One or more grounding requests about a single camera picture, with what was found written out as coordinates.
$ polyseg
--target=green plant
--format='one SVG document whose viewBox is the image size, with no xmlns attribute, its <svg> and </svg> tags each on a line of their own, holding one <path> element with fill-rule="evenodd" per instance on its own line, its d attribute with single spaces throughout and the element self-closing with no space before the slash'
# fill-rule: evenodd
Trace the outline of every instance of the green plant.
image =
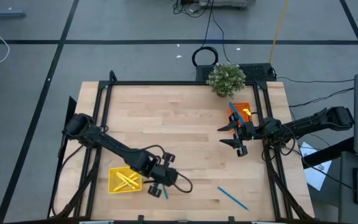
<svg viewBox="0 0 358 224">
<path fill-rule="evenodd" d="M 225 65 L 216 64 L 214 70 L 208 75 L 206 81 L 212 87 L 212 92 L 220 97 L 234 96 L 235 91 L 243 89 L 246 75 L 242 72 L 239 65 L 227 63 Z"/>
</svg>

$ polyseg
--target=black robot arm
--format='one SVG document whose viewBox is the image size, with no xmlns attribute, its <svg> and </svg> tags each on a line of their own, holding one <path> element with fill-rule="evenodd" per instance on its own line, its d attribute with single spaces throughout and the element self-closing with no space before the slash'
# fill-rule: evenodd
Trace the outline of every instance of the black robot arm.
<svg viewBox="0 0 358 224">
<path fill-rule="evenodd" d="M 220 141 L 237 149 L 237 155 L 247 154 L 247 148 L 243 145 L 243 140 L 265 139 L 267 138 L 272 146 L 286 144 L 294 136 L 296 139 L 324 129 L 335 131 L 348 130 L 353 127 L 354 120 L 349 109 L 343 106 L 323 109 L 312 116 L 298 119 L 289 123 L 282 124 L 275 118 L 265 118 L 261 125 L 255 127 L 252 122 L 245 122 L 238 127 L 238 114 L 233 113 L 229 117 L 229 124 L 218 131 L 234 130 L 233 139 L 221 139 Z"/>
<path fill-rule="evenodd" d="M 104 147 L 124 159 L 132 170 L 147 178 L 153 178 L 155 184 L 150 186 L 149 194 L 159 197 L 161 190 L 158 184 L 171 186 L 178 178 L 176 169 L 168 167 L 175 160 L 173 154 L 165 152 L 162 157 L 156 156 L 145 149 L 131 149 L 113 137 L 105 134 L 100 127 L 94 124 L 92 117 L 86 114 L 75 114 L 63 130 L 69 139 L 76 139 L 86 147 Z"/>
</svg>

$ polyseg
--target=yellow tray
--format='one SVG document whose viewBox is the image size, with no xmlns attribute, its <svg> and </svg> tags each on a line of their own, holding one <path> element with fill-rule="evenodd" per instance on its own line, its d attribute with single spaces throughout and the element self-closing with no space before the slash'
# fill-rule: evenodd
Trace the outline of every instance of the yellow tray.
<svg viewBox="0 0 358 224">
<path fill-rule="evenodd" d="M 131 170 L 129 166 L 109 169 L 109 194 L 140 190 L 142 190 L 142 176 Z"/>
</svg>

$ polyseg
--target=wooden table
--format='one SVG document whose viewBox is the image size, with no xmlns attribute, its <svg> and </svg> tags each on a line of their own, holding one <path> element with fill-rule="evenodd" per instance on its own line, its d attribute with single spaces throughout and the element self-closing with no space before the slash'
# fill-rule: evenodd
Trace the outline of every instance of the wooden table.
<svg viewBox="0 0 358 224">
<path fill-rule="evenodd" d="M 92 115 L 97 86 L 98 82 L 82 84 L 76 113 Z M 283 123 L 291 121 L 283 83 L 268 83 L 268 90 L 273 116 Z M 261 90 L 260 97 L 266 117 Z M 268 175 L 261 158 L 262 141 L 244 141 L 248 148 L 248 155 L 244 157 L 237 157 L 235 150 L 219 142 L 219 139 L 232 138 L 230 132 L 216 131 L 228 123 L 229 101 L 229 98 L 211 93 L 209 86 L 114 85 L 107 120 L 108 134 L 129 147 L 163 146 L 167 152 L 176 155 L 171 166 L 189 177 L 194 188 L 192 193 L 183 194 L 173 186 L 169 187 L 168 200 L 163 195 L 160 198 L 149 195 L 148 185 L 141 192 L 108 194 L 108 170 L 125 163 L 103 149 L 91 219 L 136 220 L 138 215 L 144 215 L 145 220 L 226 221 L 228 216 L 234 216 L 236 221 L 274 220 Z M 249 102 L 251 110 L 256 111 L 252 87 L 237 92 L 231 101 Z M 257 115 L 252 119 L 255 125 L 259 124 Z M 76 141 L 70 141 L 65 157 L 77 147 Z M 158 149 L 151 151 L 161 153 Z M 84 154 L 85 150 L 76 154 L 62 171 L 55 200 L 57 211 L 78 188 Z M 291 153 L 282 160 L 289 191 L 305 211 L 314 216 L 300 156 Z M 177 184 L 183 189 L 189 188 L 182 178 Z M 250 211 L 220 192 L 218 186 L 248 206 Z M 282 194 L 278 188 L 277 192 L 284 217 Z M 87 199 L 88 192 L 83 197 L 82 215 Z"/>
</svg>

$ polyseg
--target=concrete floor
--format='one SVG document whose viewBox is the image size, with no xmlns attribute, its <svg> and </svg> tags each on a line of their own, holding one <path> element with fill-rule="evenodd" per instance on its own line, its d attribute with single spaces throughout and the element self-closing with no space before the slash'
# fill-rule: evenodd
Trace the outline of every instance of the concrete floor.
<svg viewBox="0 0 358 224">
<path fill-rule="evenodd" d="M 0 19 L 2 37 L 6 40 L 29 40 L 11 44 L 10 56 L 0 63 L 0 205 L 50 71 L 58 40 L 76 1 L 0 0 L 0 8 L 19 8 L 27 14 L 23 19 Z M 346 2 L 358 26 L 358 0 Z M 225 31 L 225 39 L 272 40 L 283 3 L 284 0 L 258 0 L 247 11 L 224 8 L 214 12 Z M 186 43 L 204 38 L 208 13 L 197 19 L 184 14 L 173 15 L 172 4 L 173 1 L 167 0 L 79 0 L 67 40 L 173 39 L 178 43 L 64 45 L 5 222 L 46 218 L 68 97 L 77 99 L 81 82 L 105 80 L 110 69 L 115 71 L 119 80 L 195 79 L 191 55 L 200 44 Z M 213 22 L 208 39 L 221 39 L 220 30 Z M 357 37 L 339 1 L 290 0 L 278 39 L 357 40 Z M 269 44 L 225 46 L 227 56 L 234 63 L 269 60 Z M 219 62 L 225 62 L 222 46 L 213 47 L 221 56 Z M 5 46 L 0 44 L 0 58 L 5 53 Z M 213 58 L 209 53 L 201 52 L 197 60 L 199 64 L 208 64 Z M 358 73 L 358 45 L 346 42 L 335 45 L 324 42 L 317 45 L 281 44 L 275 48 L 273 66 L 278 76 L 296 80 L 348 79 Z M 285 83 L 290 105 L 352 86 L 352 83 L 280 81 Z M 295 108 L 293 112 L 300 118 L 332 105 L 353 108 L 352 94 L 349 92 Z M 340 133 L 321 131 L 317 135 L 335 144 L 352 136 L 352 130 Z M 317 148 L 326 147 L 313 136 L 306 136 L 302 141 Z M 313 204 L 317 217 L 336 220 L 335 208 L 326 209 L 328 205 L 316 200 Z"/>
</svg>

